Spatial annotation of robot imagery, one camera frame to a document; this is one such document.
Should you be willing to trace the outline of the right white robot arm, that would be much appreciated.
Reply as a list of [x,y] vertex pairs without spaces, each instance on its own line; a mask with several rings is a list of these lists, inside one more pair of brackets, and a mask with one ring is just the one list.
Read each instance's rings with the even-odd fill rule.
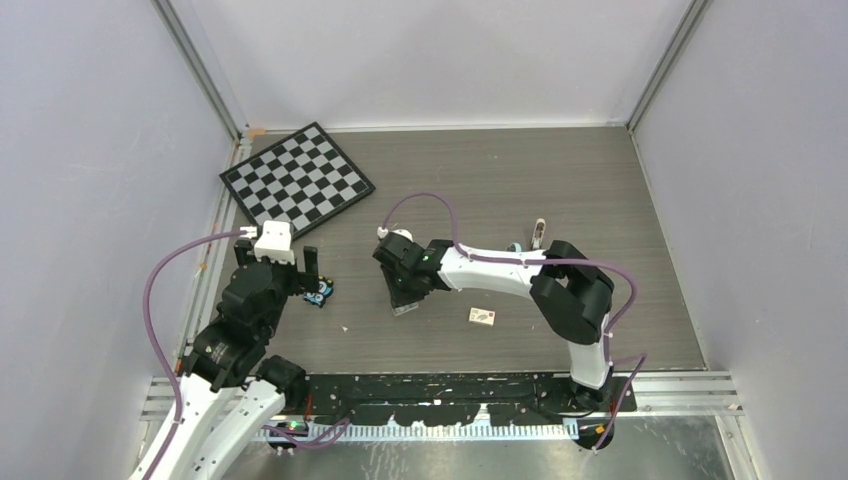
[[486,290],[532,301],[567,344],[574,403],[591,411],[610,398],[612,367],[602,336],[610,321],[615,286],[572,244],[555,241],[548,249],[507,252],[474,249],[446,239],[421,246],[390,232],[372,256],[395,310],[416,304],[435,290]]

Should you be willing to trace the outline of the small white staple box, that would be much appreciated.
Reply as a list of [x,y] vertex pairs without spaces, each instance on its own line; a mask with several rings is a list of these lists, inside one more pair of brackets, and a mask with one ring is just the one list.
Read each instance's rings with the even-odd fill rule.
[[471,308],[468,314],[468,322],[477,325],[493,326],[495,312],[480,308]]

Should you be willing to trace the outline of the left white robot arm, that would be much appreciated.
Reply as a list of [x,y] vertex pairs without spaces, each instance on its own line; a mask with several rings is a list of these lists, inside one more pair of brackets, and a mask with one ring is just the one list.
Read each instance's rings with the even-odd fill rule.
[[195,338],[165,422],[132,473],[134,479],[220,479],[262,427],[298,412],[309,396],[305,370],[267,356],[291,297],[319,290],[318,250],[293,252],[242,238],[238,267],[213,320]]

